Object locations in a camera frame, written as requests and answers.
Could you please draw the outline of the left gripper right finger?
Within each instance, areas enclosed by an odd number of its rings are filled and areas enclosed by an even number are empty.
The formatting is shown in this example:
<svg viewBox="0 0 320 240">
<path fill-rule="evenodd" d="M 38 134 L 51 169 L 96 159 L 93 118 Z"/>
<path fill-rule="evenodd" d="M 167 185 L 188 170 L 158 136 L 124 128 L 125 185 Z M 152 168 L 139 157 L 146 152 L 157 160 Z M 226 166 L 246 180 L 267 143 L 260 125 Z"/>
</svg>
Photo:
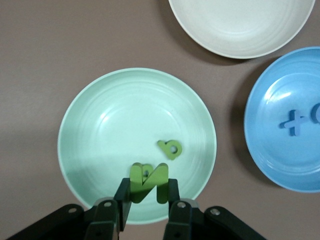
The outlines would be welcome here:
<svg viewBox="0 0 320 240">
<path fill-rule="evenodd" d="M 222 206 L 211 206 L 202 212 L 195 200 L 180 198 L 176 179 L 168 180 L 168 203 L 164 240 L 265 239 Z"/>
</svg>

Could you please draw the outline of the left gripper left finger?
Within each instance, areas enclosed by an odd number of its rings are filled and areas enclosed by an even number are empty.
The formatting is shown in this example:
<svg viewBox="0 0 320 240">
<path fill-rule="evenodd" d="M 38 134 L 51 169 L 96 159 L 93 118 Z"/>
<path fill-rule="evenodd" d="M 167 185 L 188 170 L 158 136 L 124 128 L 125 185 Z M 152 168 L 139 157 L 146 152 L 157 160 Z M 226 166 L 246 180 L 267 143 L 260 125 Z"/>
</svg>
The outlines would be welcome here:
<svg viewBox="0 0 320 240">
<path fill-rule="evenodd" d="M 113 197 L 98 199 L 91 209 L 64 205 L 9 239 L 118 240 L 131 207 L 130 186 L 130 179 L 123 178 Z"/>
</svg>

